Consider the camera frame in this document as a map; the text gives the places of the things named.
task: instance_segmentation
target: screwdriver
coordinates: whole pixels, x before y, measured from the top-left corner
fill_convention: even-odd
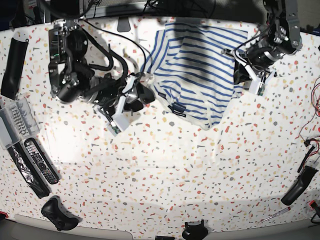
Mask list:
[[[288,207],[286,207],[285,209],[282,209],[282,210],[276,212],[275,214],[269,216],[268,218],[262,220],[261,222],[263,223],[263,222],[265,222],[265,221],[268,221],[268,220],[270,220],[270,219],[273,219],[273,218],[275,218],[275,217],[278,217],[279,215],[285,214],[286,212],[289,212],[291,209],[292,209],[292,207],[288,206]]]

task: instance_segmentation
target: black tool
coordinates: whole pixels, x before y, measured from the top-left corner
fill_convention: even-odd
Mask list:
[[[204,220],[201,220],[199,225],[189,225],[185,222],[184,226],[185,230],[182,233],[182,237],[186,240],[202,240],[208,235]]]
[[[318,172],[311,166],[305,166],[301,174],[297,177],[292,187],[286,192],[281,202],[290,206],[309,186],[312,178]]]
[[[58,200],[55,197],[51,198],[44,204],[41,209],[41,213],[55,225],[59,232],[72,230],[79,223],[77,218],[67,217],[63,214],[59,209]]]
[[[1,95],[12,100],[16,99],[19,89],[28,42],[28,39],[25,41],[11,39],[8,60],[2,80]]]
[[[59,177],[50,162],[42,153],[36,140],[33,137],[28,138],[24,141],[24,146],[48,183],[57,184],[59,182]]]

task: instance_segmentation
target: blue and white striped cloth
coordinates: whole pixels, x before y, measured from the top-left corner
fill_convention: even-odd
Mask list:
[[[151,90],[168,112],[204,130],[218,124],[241,85],[234,85],[235,60],[222,55],[247,40],[247,32],[206,25],[167,23],[158,31],[145,69]]]

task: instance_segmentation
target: speckled white tabletop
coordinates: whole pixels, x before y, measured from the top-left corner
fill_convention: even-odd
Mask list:
[[[165,22],[190,19],[131,18],[125,36],[153,48],[157,30]],[[257,29],[253,24],[196,19],[204,25]],[[92,21],[116,32],[116,18]],[[50,25],[0,32],[0,83],[14,34],[29,38],[19,96],[26,95],[40,127],[40,146],[62,179],[50,185],[51,195],[38,199],[27,186],[10,155],[0,150],[0,211],[46,220],[44,203],[60,196],[64,206],[83,221],[79,226],[130,232],[134,238],[181,238],[185,222],[208,220],[212,232],[234,231],[294,222],[308,218],[307,203],[319,197],[317,173],[294,208],[259,223],[286,206],[280,199],[296,179],[307,149],[298,133],[312,117],[311,89],[320,74],[320,37],[301,34],[303,48],[274,67],[267,97],[245,92],[233,99],[219,125],[208,131],[163,110],[158,101],[130,114],[131,126],[117,137],[93,106],[75,101],[63,105],[50,96],[48,75]],[[111,44],[134,72],[143,55],[133,44],[85,25],[101,44]],[[94,46],[89,62],[103,64]],[[120,69],[113,70],[118,75]],[[5,97],[1,105],[8,103]],[[319,133],[315,118],[303,131]]]

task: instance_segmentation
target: black game controller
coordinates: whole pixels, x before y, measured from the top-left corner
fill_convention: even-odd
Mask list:
[[[185,230],[182,232],[182,237],[186,240],[202,240],[208,235],[208,229],[205,227],[205,221],[201,220],[198,225],[189,225],[184,223]]]
[[[47,201],[42,207],[41,213],[55,225],[59,232],[74,229],[79,223],[75,217],[67,217],[63,214],[56,198]]]

